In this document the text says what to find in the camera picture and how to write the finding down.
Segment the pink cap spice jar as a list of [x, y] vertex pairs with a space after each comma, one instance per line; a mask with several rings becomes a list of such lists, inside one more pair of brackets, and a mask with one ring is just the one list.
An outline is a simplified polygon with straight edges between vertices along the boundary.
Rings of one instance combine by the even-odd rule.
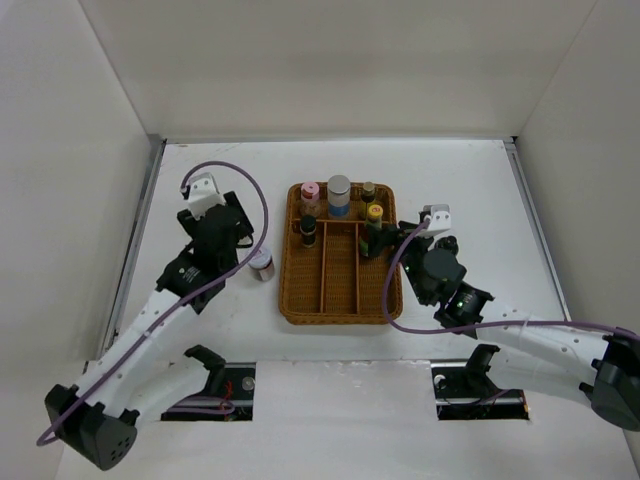
[[305, 182], [300, 188], [299, 213], [318, 218], [322, 213], [320, 187], [316, 182]]

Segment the silver cap blue label shaker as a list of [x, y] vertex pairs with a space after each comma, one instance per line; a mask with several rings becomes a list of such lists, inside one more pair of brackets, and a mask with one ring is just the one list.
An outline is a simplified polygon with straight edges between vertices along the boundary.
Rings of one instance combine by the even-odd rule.
[[333, 175], [327, 182], [328, 215], [342, 219], [350, 211], [351, 182], [345, 175]]

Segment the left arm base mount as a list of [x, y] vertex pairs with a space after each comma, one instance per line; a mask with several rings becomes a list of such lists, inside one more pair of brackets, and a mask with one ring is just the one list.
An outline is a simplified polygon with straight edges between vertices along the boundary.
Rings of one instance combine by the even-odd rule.
[[164, 422], [252, 421], [256, 389], [256, 363], [228, 363], [212, 350], [196, 345], [185, 356], [208, 371], [202, 390], [191, 394], [163, 413]]

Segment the small red label white jar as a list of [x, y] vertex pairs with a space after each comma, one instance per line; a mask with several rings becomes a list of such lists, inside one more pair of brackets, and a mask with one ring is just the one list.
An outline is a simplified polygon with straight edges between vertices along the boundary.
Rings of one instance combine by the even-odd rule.
[[250, 259], [248, 265], [260, 281], [269, 281], [275, 274], [272, 252], [267, 247], [261, 247]]

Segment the black cap pepper bottle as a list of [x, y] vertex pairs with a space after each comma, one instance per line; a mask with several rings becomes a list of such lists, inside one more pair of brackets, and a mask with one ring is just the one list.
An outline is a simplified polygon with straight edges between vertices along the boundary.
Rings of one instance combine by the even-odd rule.
[[316, 218], [313, 215], [304, 215], [299, 223], [302, 245], [312, 248], [316, 243]]

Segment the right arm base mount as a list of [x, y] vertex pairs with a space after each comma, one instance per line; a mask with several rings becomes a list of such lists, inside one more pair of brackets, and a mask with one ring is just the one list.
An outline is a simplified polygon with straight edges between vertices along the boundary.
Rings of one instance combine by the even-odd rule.
[[440, 421], [529, 420], [524, 393], [500, 389], [488, 377], [490, 360], [497, 352], [497, 346], [481, 344], [467, 360], [431, 364]]

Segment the red green sauce bottle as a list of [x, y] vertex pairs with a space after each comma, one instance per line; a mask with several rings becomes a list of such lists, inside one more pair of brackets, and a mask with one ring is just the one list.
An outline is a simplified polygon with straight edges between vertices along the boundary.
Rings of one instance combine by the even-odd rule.
[[366, 209], [363, 225], [359, 228], [358, 246], [359, 253], [365, 258], [370, 258], [373, 245], [382, 228], [384, 209], [381, 205], [371, 203]]

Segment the brown cap yellow oil bottle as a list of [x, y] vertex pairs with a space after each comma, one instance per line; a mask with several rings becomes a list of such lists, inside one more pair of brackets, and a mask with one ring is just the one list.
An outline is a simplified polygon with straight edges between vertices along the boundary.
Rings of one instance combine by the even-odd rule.
[[358, 203], [358, 213], [359, 217], [363, 220], [367, 218], [369, 207], [377, 204], [376, 191], [377, 187], [373, 182], [367, 181], [362, 184]]

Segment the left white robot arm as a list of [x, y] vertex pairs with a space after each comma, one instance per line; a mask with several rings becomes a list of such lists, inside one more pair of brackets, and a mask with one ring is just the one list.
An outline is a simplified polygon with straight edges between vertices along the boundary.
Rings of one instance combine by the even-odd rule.
[[71, 386], [55, 385], [44, 399], [50, 425], [39, 447], [63, 442], [102, 471], [130, 451], [139, 428], [158, 420], [190, 394], [210, 399], [224, 387], [225, 361], [196, 345], [154, 375], [157, 358], [197, 320], [262, 239], [234, 192], [183, 190], [188, 202], [177, 219], [190, 238], [156, 281], [146, 304], [111, 348]]

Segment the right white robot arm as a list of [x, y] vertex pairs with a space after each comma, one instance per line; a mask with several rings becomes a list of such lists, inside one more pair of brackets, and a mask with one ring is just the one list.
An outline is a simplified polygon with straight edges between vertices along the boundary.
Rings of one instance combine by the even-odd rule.
[[466, 283], [453, 236], [426, 237], [430, 222], [367, 226], [368, 252], [386, 248], [389, 270], [402, 270], [419, 304], [435, 307], [439, 333], [464, 335], [477, 346], [464, 384], [483, 396], [496, 387], [523, 389], [590, 408], [608, 423], [639, 429], [639, 336], [621, 328], [576, 321], [541, 320], [497, 303]]

